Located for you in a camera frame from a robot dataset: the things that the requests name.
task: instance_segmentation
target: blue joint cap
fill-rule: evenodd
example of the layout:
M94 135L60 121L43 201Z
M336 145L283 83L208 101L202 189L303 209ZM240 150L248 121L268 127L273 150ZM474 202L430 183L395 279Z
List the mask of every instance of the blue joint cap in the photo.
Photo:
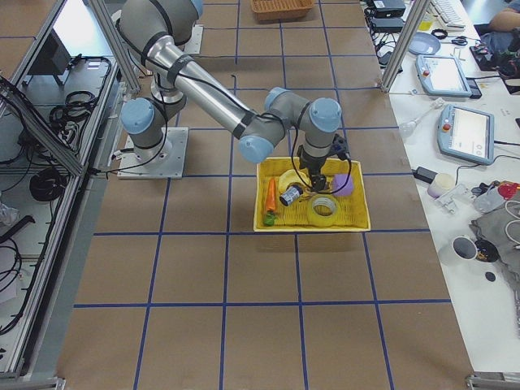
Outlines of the blue joint cap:
M243 136L238 143L238 149L247 161L258 164L273 153L275 147L260 136Z
M143 97L127 102L121 109L121 122L129 134L141 134L154 120L154 107Z
M341 123L341 106L329 97L316 99L309 107L310 120L323 132L335 132Z
M192 4L197 10L198 17L202 17L202 8L204 7L202 4L202 0L192 0Z
M271 105L273 104L273 101L282 93L289 92L287 89L283 89L280 87L274 87L266 96L266 101L264 102L263 106L264 109L267 111L271 108Z

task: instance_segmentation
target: keyboard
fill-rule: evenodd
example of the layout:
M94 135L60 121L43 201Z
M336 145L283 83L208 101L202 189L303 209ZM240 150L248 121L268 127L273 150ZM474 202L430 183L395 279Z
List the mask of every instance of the keyboard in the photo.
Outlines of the keyboard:
M428 10L437 16L437 21L446 31L462 31L466 28L466 23L452 8L450 0L431 0Z

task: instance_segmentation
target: white table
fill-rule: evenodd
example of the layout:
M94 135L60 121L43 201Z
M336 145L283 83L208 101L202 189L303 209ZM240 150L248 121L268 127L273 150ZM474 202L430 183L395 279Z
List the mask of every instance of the white table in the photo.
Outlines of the white table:
M458 0L453 1L453 7L460 15L467 17ZM465 32L451 32L449 35L477 37L469 18L467 20L469 27ZM496 74L478 69L469 51L471 45L472 41L468 46L456 49L460 51L466 76L480 77ZM460 48L460 46L442 44L438 54L452 54L456 47ZM422 114L435 100L435 97L427 96L423 92L414 62L415 56L407 53L402 63L403 72L397 76L391 88L390 100L399 124ZM483 97L479 100L443 98L448 103L494 114L495 139L520 142L520 128L514 121L515 118L520 117L520 96L509 95L500 79L479 80L479 86L483 93ZM440 110L434 110L422 120L413 135L404 140L406 152L412 168L421 166L455 176L457 167L471 165L471 163L439 152L436 143L436 125L439 116ZM520 158L520 148L498 145L495 148L495 155L498 154ZM499 158L489 167L461 169L458 182L471 189L481 182L490 183L493 180L520 182L520 161ZM427 184L418 181L417 186L437 250L446 246L455 236L474 236L469 223L481 214L470 202L456 201L458 211L456 214L450 214L427 194ZM443 259L440 260L473 369L486 372L519 372L520 336L516 326L514 295L505 282L500 268L488 265L489 270L496 275L496 281L489 282L483 277L483 272L477 275L469 268L445 266L442 263Z

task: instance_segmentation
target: red object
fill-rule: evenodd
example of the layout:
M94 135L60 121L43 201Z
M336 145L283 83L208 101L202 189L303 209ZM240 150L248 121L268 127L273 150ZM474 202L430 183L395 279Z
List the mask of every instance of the red object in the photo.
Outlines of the red object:
M514 197L518 190L517 183L503 183L498 186L498 193L508 201L512 197Z

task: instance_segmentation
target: yellow basket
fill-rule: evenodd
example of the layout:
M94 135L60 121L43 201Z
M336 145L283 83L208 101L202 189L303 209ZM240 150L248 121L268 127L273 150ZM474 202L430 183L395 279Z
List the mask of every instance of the yellow basket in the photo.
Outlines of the yellow basket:
M284 206L276 199L276 220L274 226L263 223L264 205L266 203L267 188L271 177L278 179L287 170L293 169L291 158L268 158L257 165L257 198L254 208L253 229L256 232L367 232L371 229L371 220L366 204L365 187L361 172L361 164L352 161L351 176L354 191L348 197L336 197L340 204L340 213L336 223L328 227L311 225L307 218L309 200L295 201L290 206ZM322 173L331 182L336 174L349 172L349 162L329 158L322 168Z
M250 0L258 21L302 18L313 7L314 0Z

